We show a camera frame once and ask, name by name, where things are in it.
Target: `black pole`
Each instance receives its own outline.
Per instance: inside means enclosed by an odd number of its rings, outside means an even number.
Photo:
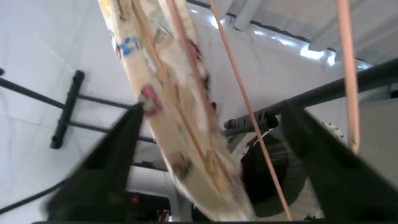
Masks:
[[[39,100],[41,102],[48,103],[50,105],[56,106],[57,108],[63,109],[65,107],[65,105],[63,103],[55,101],[55,100],[53,100],[51,98],[48,98],[46,96],[43,96],[43,95],[41,95],[39,93],[36,93],[36,92],[34,92],[32,90],[28,90],[27,88],[24,88],[24,87],[22,87],[20,85],[17,85],[15,83],[10,82],[10,81],[7,81],[7,80],[5,80],[3,78],[0,78],[0,86],[4,87],[6,89],[9,89],[9,90],[15,91],[17,93],[20,93],[22,95],[31,97],[33,99]]]
[[[96,103],[102,103],[102,104],[105,104],[105,105],[115,106],[115,107],[124,108],[124,109],[129,109],[132,106],[132,105],[125,105],[125,104],[122,104],[122,103],[117,103],[117,102],[113,102],[113,101],[109,101],[109,100],[98,99],[98,98],[94,98],[94,97],[91,97],[91,96],[85,96],[85,95],[81,95],[81,94],[77,95],[76,97],[79,98],[79,99],[82,99],[82,100],[88,100],[88,101],[92,101],[92,102],[96,102]]]
[[[72,85],[68,92],[67,102],[65,103],[61,118],[58,120],[58,126],[55,133],[51,138],[50,148],[52,149],[59,149],[62,146],[63,137],[68,128],[67,123],[72,115],[72,111],[76,103],[76,96],[79,94],[84,78],[85,74],[79,70],[76,71],[75,76],[72,78]]]
[[[109,132],[109,129],[107,129],[107,128],[92,126],[92,125],[83,124],[83,123],[79,123],[79,122],[75,122],[75,121],[69,121],[69,122],[67,122],[67,125],[77,127],[77,128],[84,128],[84,129],[88,129],[88,130],[92,130],[92,131],[98,131],[101,133]],[[156,141],[154,139],[148,138],[148,137],[138,136],[138,140],[156,144]]]
[[[398,82],[398,58],[359,72],[357,79],[359,92]],[[294,105],[306,108],[308,106],[317,105],[319,103],[335,100],[344,96],[345,86],[344,79],[342,78],[300,95],[294,96],[288,100]],[[282,105],[284,104],[284,101],[285,100],[280,101],[254,113],[256,114],[256,117],[265,117],[267,114],[271,116],[277,116],[282,111]],[[242,122],[252,126],[250,116],[247,114],[225,122],[224,127],[226,129],[233,129],[234,127],[236,128],[236,123]],[[261,126],[264,122],[266,122],[266,119],[257,122],[259,123],[259,126]]]

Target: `black metal frame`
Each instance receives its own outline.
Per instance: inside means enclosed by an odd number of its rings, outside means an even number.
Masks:
[[[359,92],[398,82],[398,58],[359,72],[357,79]],[[266,131],[271,128],[270,123],[272,124],[275,122],[274,117],[282,112],[282,107],[288,100],[294,105],[306,108],[344,96],[345,86],[344,78],[342,78],[255,111],[254,116],[257,119],[259,127]],[[254,131],[253,124],[248,114],[225,122],[224,128],[226,128],[224,131],[226,136]]]
[[[49,105],[52,105],[52,106],[62,109],[61,117],[58,120],[58,126],[55,130],[54,135],[51,138],[51,144],[50,144],[50,147],[52,149],[60,149],[62,146],[63,138],[65,137],[65,133],[67,131],[68,126],[84,128],[84,129],[88,129],[88,130],[92,130],[92,131],[99,131],[102,133],[107,133],[109,131],[109,129],[107,129],[107,128],[102,128],[102,127],[97,127],[97,126],[93,126],[93,125],[89,125],[89,124],[83,124],[83,123],[71,121],[70,118],[72,116],[73,109],[75,107],[77,99],[88,100],[88,101],[101,103],[101,104],[109,105],[109,106],[115,106],[115,107],[123,108],[123,109],[129,109],[133,106],[133,105],[125,105],[122,103],[117,103],[117,102],[113,102],[113,101],[109,101],[109,100],[104,100],[104,99],[99,99],[99,98],[79,94],[81,84],[83,83],[84,78],[85,78],[85,74],[82,71],[77,70],[75,73],[75,76],[72,78],[72,84],[70,86],[70,89],[68,92],[68,97],[67,97],[65,104],[55,101],[51,98],[48,98],[44,95],[36,93],[36,92],[29,90],[27,88],[24,88],[22,86],[19,86],[10,81],[7,81],[3,78],[0,78],[0,87],[4,87],[8,90],[15,91],[22,95],[31,97],[33,99],[39,100],[41,102],[44,102]],[[142,136],[139,136],[138,140],[150,142],[150,143],[156,143],[155,140],[153,140],[152,138],[147,138],[147,137],[142,137]]]

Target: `copper-colored rod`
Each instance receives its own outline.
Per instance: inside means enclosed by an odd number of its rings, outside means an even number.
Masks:
[[[337,0],[338,22],[344,59],[344,79],[347,96],[348,144],[355,154],[359,150],[358,84],[356,81],[353,33],[348,0]]]
[[[164,69],[164,67],[162,65],[162,61],[160,60],[159,54],[156,52],[155,46],[153,45],[152,41],[149,38],[149,34],[148,34],[148,32],[147,32],[147,30],[145,28],[144,22],[142,21],[140,15],[139,15],[139,12],[138,12],[138,10],[136,8],[136,5],[134,4],[134,1],[131,1],[131,6],[132,6],[132,10],[134,11],[134,13],[136,15],[137,22],[139,23],[139,25],[140,25],[143,33],[144,33],[144,36],[145,36],[145,39],[146,39],[146,41],[148,43],[150,51],[155,56],[156,64],[157,64],[157,66],[158,66],[158,68],[160,70],[160,74],[162,75],[162,78],[166,82],[167,88],[168,88],[168,90],[170,92],[170,95],[172,96],[173,101],[174,101],[174,105],[177,108],[178,113],[180,114],[184,125],[187,127],[188,134],[191,137],[193,144],[195,145],[195,149],[199,153],[200,160],[202,161],[203,165],[205,166],[206,173],[211,177],[211,180],[213,181],[216,189],[219,190],[220,188],[218,187],[218,184],[216,183],[216,181],[213,178],[213,176],[211,175],[210,169],[208,168],[208,166],[207,166],[207,164],[205,162],[205,156],[203,155],[203,151],[200,149],[200,145],[198,143],[198,140],[196,139],[196,137],[195,137],[195,135],[194,135],[194,133],[192,131],[192,128],[191,128],[191,126],[190,126],[190,124],[188,122],[187,115],[183,112],[183,109],[182,109],[180,103],[178,102],[177,94],[176,94],[176,92],[174,90],[174,87],[172,86],[172,83],[170,81],[169,76],[166,74],[166,71],[165,71],[165,69]]]
[[[278,196],[280,198],[280,201],[282,202],[282,206],[283,206],[283,208],[285,210],[287,219],[292,221],[292,215],[290,214],[289,206],[287,205],[285,196],[284,196],[284,194],[282,192],[282,188],[280,187],[280,184],[279,184],[278,178],[276,176],[274,167],[272,166],[272,162],[271,162],[271,159],[270,159],[269,154],[267,152],[266,145],[264,144],[264,141],[263,141],[263,139],[261,137],[261,132],[260,132],[259,126],[257,124],[256,118],[254,117],[253,108],[252,108],[252,106],[250,104],[248,94],[246,93],[245,87],[243,85],[242,78],[241,78],[241,76],[239,74],[238,67],[236,66],[235,59],[234,59],[234,56],[232,54],[231,48],[229,47],[229,43],[228,43],[228,40],[226,38],[223,26],[221,25],[220,17],[218,15],[218,11],[217,11],[217,9],[215,7],[214,0],[210,0],[210,5],[211,5],[211,10],[213,11],[215,19],[217,21],[218,30],[220,31],[221,38],[223,39],[223,42],[224,42],[224,45],[225,45],[225,49],[226,49],[228,57],[229,57],[229,61],[231,62],[231,65],[232,65],[232,68],[234,70],[236,79],[237,79],[239,87],[241,89],[241,92],[242,92],[242,95],[243,95],[243,98],[244,98],[244,102],[246,103],[246,107],[249,110],[249,115],[250,115],[251,122],[253,123],[254,130],[256,131],[257,138],[259,139],[262,152],[264,153],[264,157],[266,158],[267,166],[269,168],[269,171],[270,171],[271,176],[272,176],[272,180],[274,181],[275,187],[277,189]]]
[[[217,164],[221,167],[221,171],[224,173],[227,180],[231,182],[231,179],[229,178],[229,175],[226,171],[225,166],[223,165],[220,157],[218,156],[217,152],[215,151],[215,149],[213,147],[213,138],[212,138],[211,134],[214,130],[218,131],[218,127],[216,126],[217,125],[216,121],[211,120],[214,117],[214,109],[210,106],[210,102],[206,95],[205,86],[204,86],[201,76],[200,76],[200,72],[199,72],[199,69],[197,66],[197,61],[196,61],[195,56],[192,53],[192,50],[190,47],[190,41],[188,39],[187,33],[185,32],[180,14],[178,13],[177,5],[175,4],[174,0],[166,0],[166,3],[167,3],[167,7],[170,10],[170,15],[172,17],[173,23],[177,30],[178,36],[180,37],[182,48],[184,49],[184,51],[188,57],[188,62],[190,64],[190,67],[193,72],[193,79],[195,80],[195,83],[198,85],[201,100],[204,103],[205,111],[206,111],[207,118],[208,118],[207,119],[208,127],[210,129],[208,137],[209,137],[211,151],[216,159]]]

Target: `blue print on cloth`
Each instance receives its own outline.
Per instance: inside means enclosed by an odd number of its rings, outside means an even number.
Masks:
[[[127,37],[124,40],[124,43],[119,44],[119,48],[120,48],[120,50],[123,53],[123,57],[128,56],[129,54],[131,54],[135,50],[140,50],[141,49],[137,37],[133,37],[133,38]]]

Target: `corrugated metal sheet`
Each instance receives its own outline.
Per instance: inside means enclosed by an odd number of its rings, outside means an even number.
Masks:
[[[249,1],[233,1],[228,12],[239,15]],[[209,4],[209,0],[190,2]],[[372,64],[398,57],[398,1],[350,0],[350,4],[356,57]],[[341,50],[336,1],[263,0],[252,21],[316,42],[320,50]]]

